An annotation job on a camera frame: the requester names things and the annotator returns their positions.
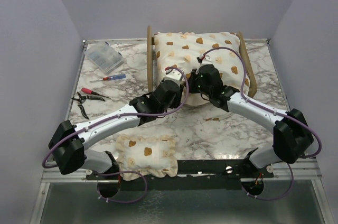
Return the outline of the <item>wooden pet bed frame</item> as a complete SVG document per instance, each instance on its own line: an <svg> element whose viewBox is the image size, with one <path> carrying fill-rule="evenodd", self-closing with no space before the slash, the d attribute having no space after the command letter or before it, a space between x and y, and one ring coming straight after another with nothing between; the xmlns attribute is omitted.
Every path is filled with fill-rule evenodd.
<svg viewBox="0 0 338 224"><path fill-rule="evenodd" d="M255 78L255 74L252 69L252 65L250 62L250 58L248 55L248 51L246 48L245 40L243 38L242 33L239 32L231 32L231 34L236 35L239 40L239 55L243 59L245 67L246 67L246 74L250 80L249 85L249 97L254 97L254 95L257 93L257 82ZM147 70L147 89L149 92L153 91L153 86L155 83L154 79L154 73L157 72L156 69L154 69L154 63L156 62L157 55L155 54L154 47L155 47L155 41L154 41L154 35L152 31L152 27L150 25L147 26L147 38L146 38L146 70Z"/></svg>

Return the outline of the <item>small bear print pillow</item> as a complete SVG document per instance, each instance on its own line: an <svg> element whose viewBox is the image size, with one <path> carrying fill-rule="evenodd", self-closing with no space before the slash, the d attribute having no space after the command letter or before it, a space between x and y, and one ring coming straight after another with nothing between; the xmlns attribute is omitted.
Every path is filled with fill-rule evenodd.
<svg viewBox="0 0 338 224"><path fill-rule="evenodd" d="M141 175L157 178L174 177L178 173L175 157L176 141L168 135L141 137L120 135L115 143L121 177L132 181Z"/></svg>

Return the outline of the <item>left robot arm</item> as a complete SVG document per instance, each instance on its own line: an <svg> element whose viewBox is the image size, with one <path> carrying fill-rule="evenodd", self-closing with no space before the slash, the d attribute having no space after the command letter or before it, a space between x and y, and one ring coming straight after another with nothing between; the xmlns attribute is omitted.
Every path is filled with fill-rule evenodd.
<svg viewBox="0 0 338 224"><path fill-rule="evenodd" d="M134 128L164 116L165 111L176 111L181 103L183 85L164 80L155 91L134 98L118 111L96 120L73 125L69 120L57 127L48 147L61 174L88 169L111 179L118 170L113 155L97 152L91 147L102 139L122 130Z"/></svg>

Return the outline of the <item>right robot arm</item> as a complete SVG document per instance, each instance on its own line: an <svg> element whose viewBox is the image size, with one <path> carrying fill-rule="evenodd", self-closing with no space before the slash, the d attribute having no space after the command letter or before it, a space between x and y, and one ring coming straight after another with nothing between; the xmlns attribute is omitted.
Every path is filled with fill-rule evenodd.
<svg viewBox="0 0 338 224"><path fill-rule="evenodd" d="M242 165L246 176L254 177L273 163L295 163L314 141L301 111L273 109L254 102L238 89L224 85L219 71L211 64L193 69L188 83L190 93L206 96L213 106L241 115L272 133L272 146L259 147L248 154L248 161Z"/></svg>

